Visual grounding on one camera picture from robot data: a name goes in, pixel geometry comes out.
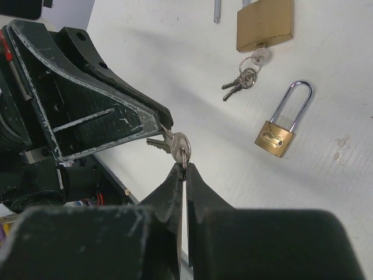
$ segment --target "key blade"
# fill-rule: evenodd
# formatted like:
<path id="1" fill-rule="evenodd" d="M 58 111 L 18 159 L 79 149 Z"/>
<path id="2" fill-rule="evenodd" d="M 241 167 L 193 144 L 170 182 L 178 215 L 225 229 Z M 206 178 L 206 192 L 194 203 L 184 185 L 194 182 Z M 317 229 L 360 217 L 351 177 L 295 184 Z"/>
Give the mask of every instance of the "key blade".
<path id="1" fill-rule="evenodd" d="M 166 127 L 163 126 L 163 124 L 161 124 L 161 128 L 162 128 L 162 131 L 163 131 L 163 137 L 168 137 L 171 141 L 173 139 L 173 136 L 174 134 L 172 133 L 171 130 L 167 129 Z"/>
<path id="2" fill-rule="evenodd" d="M 158 149 L 161 149 L 163 151 L 165 151 L 166 153 L 171 153 L 171 148 L 170 146 L 168 146 L 166 144 L 166 142 L 162 141 L 162 140 L 156 140 L 156 139 L 150 139 L 148 138 L 146 140 L 146 143 L 149 145 L 149 146 L 154 146 Z"/>
<path id="3" fill-rule="evenodd" d="M 238 79 L 234 80 L 234 81 L 231 82 L 231 83 L 227 83 L 227 84 L 223 85 L 223 86 L 221 87 L 221 89 L 229 89 L 229 88 L 235 86 L 236 84 L 238 84 Z"/>
<path id="4" fill-rule="evenodd" d="M 227 101 L 229 97 L 231 97 L 234 93 L 239 92 L 242 90 L 242 85 L 239 83 L 237 86 L 231 89 L 230 92 L 228 92 L 224 97 L 223 101 Z"/>

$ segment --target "metal rod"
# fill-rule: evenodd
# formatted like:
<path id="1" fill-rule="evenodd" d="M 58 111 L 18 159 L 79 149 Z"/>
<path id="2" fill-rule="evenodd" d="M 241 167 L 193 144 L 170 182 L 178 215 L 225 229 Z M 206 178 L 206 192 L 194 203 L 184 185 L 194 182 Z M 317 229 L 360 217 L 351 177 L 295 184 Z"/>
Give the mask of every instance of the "metal rod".
<path id="1" fill-rule="evenodd" d="M 242 0 L 242 7 L 246 7 L 250 4 L 250 0 Z"/>
<path id="2" fill-rule="evenodd" d="M 214 22 L 219 23 L 221 16 L 221 0 L 215 0 L 215 7 L 214 7 Z"/>

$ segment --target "metal key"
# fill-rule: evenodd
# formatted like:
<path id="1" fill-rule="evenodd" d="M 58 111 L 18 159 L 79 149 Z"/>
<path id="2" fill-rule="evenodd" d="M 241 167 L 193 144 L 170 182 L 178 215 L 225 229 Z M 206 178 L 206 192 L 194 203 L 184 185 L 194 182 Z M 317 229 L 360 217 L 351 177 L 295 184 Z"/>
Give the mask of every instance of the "metal key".
<path id="1" fill-rule="evenodd" d="M 166 127 L 161 125 L 163 132 L 163 141 L 155 139 L 147 139 L 146 143 L 150 146 L 157 147 L 164 150 L 166 153 L 170 153 L 174 160 L 183 165 L 183 168 L 187 168 L 187 163 L 191 158 L 191 144 L 184 133 L 168 130 Z"/>
<path id="2" fill-rule="evenodd" d="M 224 97 L 223 101 L 227 101 L 233 93 L 239 92 L 243 89 L 251 88 L 258 78 L 258 73 L 252 68 L 245 69 L 236 80 L 226 85 L 223 85 L 221 89 L 228 89 L 233 87 Z"/>

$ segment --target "black plastic part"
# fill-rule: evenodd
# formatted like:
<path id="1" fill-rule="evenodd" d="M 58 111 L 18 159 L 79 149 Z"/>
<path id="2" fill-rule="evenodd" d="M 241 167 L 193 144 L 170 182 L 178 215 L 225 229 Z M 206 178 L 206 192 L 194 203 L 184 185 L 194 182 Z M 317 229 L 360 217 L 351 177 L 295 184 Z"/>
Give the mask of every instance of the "black plastic part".
<path id="1" fill-rule="evenodd" d="M 53 0 L 44 0 L 43 6 L 46 8 L 52 8 L 53 7 Z"/>
<path id="2" fill-rule="evenodd" d="M 0 88 L 0 137 L 3 138 L 0 140 L 0 154 L 18 154 L 23 149 L 30 149 L 33 143 L 36 146 L 46 145 L 47 141 L 41 137 L 43 131 L 35 125 L 35 112 L 29 103 L 24 102 L 3 55 L 0 55 Z"/>
<path id="3" fill-rule="evenodd" d="M 178 164 L 139 206 L 30 209 L 0 252 L 0 279 L 180 280 L 181 209 Z"/>
<path id="4" fill-rule="evenodd" d="M 27 102 L 58 161 L 160 132 L 157 112 L 77 68 L 43 24 L 14 20 L 3 35 Z"/>
<path id="5" fill-rule="evenodd" d="M 9 157 L 0 166 L 1 202 L 21 213 L 35 205 L 65 203 L 53 158 L 24 165 L 22 158 Z"/>
<path id="6" fill-rule="evenodd" d="M 0 15 L 37 20 L 43 11 L 43 0 L 1 0 Z"/>
<path id="7" fill-rule="evenodd" d="M 364 279 L 340 222 L 315 210 L 234 209 L 186 171 L 195 280 Z"/>
<path id="8" fill-rule="evenodd" d="M 60 167 L 66 201 L 89 200 L 96 196 L 98 173 L 89 167 Z"/>
<path id="9" fill-rule="evenodd" d="M 104 205 L 136 205 L 139 203 L 120 179 L 96 156 L 80 159 L 79 166 L 95 170 L 98 177 L 97 192 L 103 195 Z"/>
<path id="10" fill-rule="evenodd" d="M 174 122 L 169 109 L 134 89 L 110 70 L 98 54 L 89 34 L 85 30 L 64 27 L 53 37 L 65 56 L 81 71 L 114 87 L 116 90 L 125 93 L 148 108 L 156 111 L 160 117 L 160 122 L 167 129 L 171 129 Z"/>

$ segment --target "brass padlock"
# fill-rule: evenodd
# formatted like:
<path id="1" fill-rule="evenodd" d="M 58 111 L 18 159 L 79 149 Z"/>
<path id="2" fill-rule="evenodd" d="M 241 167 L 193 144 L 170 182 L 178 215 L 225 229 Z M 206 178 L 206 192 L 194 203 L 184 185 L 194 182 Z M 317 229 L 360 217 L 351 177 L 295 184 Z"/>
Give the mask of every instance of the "brass padlock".
<path id="1" fill-rule="evenodd" d="M 293 0 L 257 0 L 237 13 L 239 52 L 270 47 L 293 37 Z"/>
<path id="2" fill-rule="evenodd" d="M 305 102 L 303 103 L 301 109 L 299 110 L 297 116 L 295 117 L 295 120 L 291 128 L 287 130 L 275 124 L 274 121 L 277 115 L 280 113 L 280 110 L 284 102 L 286 101 L 288 95 L 294 90 L 294 88 L 297 85 L 307 86 L 308 96 Z M 297 124 L 297 121 L 299 120 L 303 110 L 305 109 L 305 106 L 310 100 L 312 96 L 312 92 L 313 90 L 312 90 L 311 84 L 306 82 L 305 80 L 298 80 L 292 83 L 290 87 L 287 89 L 284 97 L 282 97 L 282 100 L 280 104 L 278 105 L 275 113 L 273 114 L 273 117 L 271 118 L 271 120 L 266 121 L 264 123 L 261 132 L 259 133 L 258 137 L 255 140 L 255 144 L 257 144 L 259 147 L 263 148 L 264 150 L 270 152 L 271 154 L 278 156 L 279 158 L 282 158 L 291 140 L 293 139 L 293 136 L 294 136 L 293 130 L 295 128 L 295 125 Z"/>

